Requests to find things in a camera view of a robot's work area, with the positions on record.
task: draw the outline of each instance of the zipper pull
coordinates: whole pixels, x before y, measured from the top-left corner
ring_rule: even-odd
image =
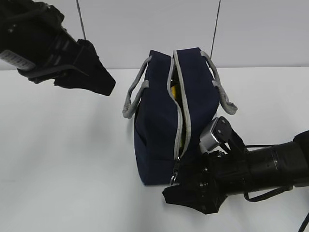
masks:
[[[180,167],[180,157],[177,158],[176,164],[173,168],[173,176],[170,179],[169,183],[170,186],[174,185],[177,180],[179,167]]]

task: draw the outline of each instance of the black cylinder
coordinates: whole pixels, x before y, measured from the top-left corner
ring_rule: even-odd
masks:
[[[246,160],[226,155],[214,157],[211,170],[220,190],[227,195],[274,189],[284,186],[309,186],[309,133],[294,142],[250,151]]]

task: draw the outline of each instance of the sticker label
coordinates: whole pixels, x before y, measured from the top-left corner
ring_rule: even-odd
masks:
[[[18,54],[10,51],[4,50],[0,53],[0,59],[3,61],[12,64],[13,66],[17,67],[18,69],[22,69],[25,71],[29,71],[35,68],[35,64],[31,61],[19,56]]]

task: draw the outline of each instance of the fabric bag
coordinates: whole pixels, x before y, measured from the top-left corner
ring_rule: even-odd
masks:
[[[237,107],[229,102],[205,52],[199,48],[178,50],[173,57],[150,52],[129,88],[123,110],[125,118],[135,114],[134,147],[145,185],[165,185],[182,177],[179,167],[201,155],[200,134],[215,116],[219,102],[227,113],[236,113]]]

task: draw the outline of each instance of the cable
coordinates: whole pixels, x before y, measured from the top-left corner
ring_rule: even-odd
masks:
[[[266,148],[270,146],[275,146],[275,145],[247,145],[245,146],[246,148]]]
[[[81,8],[79,6],[78,0],[76,0],[76,4],[77,4],[77,9],[78,9],[79,19],[81,21],[81,26],[82,26],[82,30],[83,30],[84,39],[86,40],[86,33],[85,33],[85,28],[84,28],[84,23],[83,23],[83,18],[82,18],[82,12],[81,12]]]
[[[303,224],[301,224],[298,232],[304,232],[305,228],[308,226],[308,223],[309,223],[309,213],[306,216],[305,220],[303,221]]]
[[[220,6],[221,6],[221,0],[219,0],[219,6],[218,6],[218,12],[217,12],[217,19],[216,19],[216,26],[214,28],[214,34],[213,34],[213,40],[212,40],[212,46],[211,46],[211,58],[212,58],[212,52],[214,47],[214,40],[216,38],[217,33],[217,26],[218,26],[218,19],[219,19],[219,12],[220,12]]]
[[[260,201],[267,200],[267,199],[269,199],[271,197],[277,196],[277,195],[279,195],[281,193],[284,193],[286,191],[291,191],[292,189],[293,189],[293,186],[285,186],[285,187],[277,188],[275,190],[272,190],[270,192],[267,192],[265,194],[262,194],[260,196],[253,197],[253,198],[249,198],[249,194],[248,193],[244,193],[244,197],[249,202],[260,202]]]

